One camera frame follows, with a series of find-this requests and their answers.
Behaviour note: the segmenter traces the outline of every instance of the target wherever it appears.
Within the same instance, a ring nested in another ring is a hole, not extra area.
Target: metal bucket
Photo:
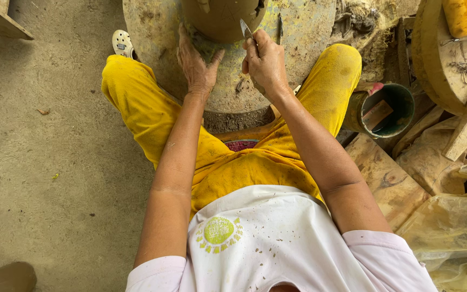
[[[382,126],[370,130],[363,124],[363,115],[381,100],[385,100],[393,112],[382,121]],[[365,91],[354,92],[349,99],[342,127],[368,134],[374,139],[393,137],[408,127],[414,108],[412,93],[407,88],[400,84],[387,83],[371,96]]]

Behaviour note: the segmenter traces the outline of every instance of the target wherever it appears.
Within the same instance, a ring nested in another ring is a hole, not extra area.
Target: right hand
[[[271,99],[282,92],[289,92],[284,47],[277,45],[264,30],[257,30],[253,38],[257,43],[248,39],[242,44],[242,48],[246,50],[242,72],[250,73]]]

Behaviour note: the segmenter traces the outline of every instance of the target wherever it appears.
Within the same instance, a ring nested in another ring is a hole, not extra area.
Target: left hand
[[[215,85],[217,67],[225,55],[225,50],[218,50],[212,61],[206,64],[203,57],[194,48],[191,38],[183,23],[179,24],[179,47],[176,52],[178,63],[187,78],[188,92],[203,94],[208,98]]]

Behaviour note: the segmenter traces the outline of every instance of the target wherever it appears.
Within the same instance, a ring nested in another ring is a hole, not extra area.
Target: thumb
[[[214,70],[217,70],[219,67],[219,63],[221,63],[221,60],[223,60],[223,57],[225,56],[225,50],[220,49],[217,52],[215,52],[214,56],[212,57],[212,61],[209,64],[209,68],[213,68]]]
[[[259,49],[257,48],[257,43],[249,38],[246,40],[246,54],[248,55],[248,62],[253,58],[259,59]]]

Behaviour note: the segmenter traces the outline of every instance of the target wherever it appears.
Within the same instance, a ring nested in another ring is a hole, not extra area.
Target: yellow trousers
[[[329,46],[297,94],[304,107],[333,136],[341,128],[360,72],[361,56],[356,49],[340,44]],[[158,87],[151,68],[120,55],[107,58],[102,91],[120,111],[134,140],[156,168],[180,106]],[[321,199],[282,118],[255,148],[239,152],[231,151],[201,127],[191,218],[215,199],[255,184],[289,185]]]

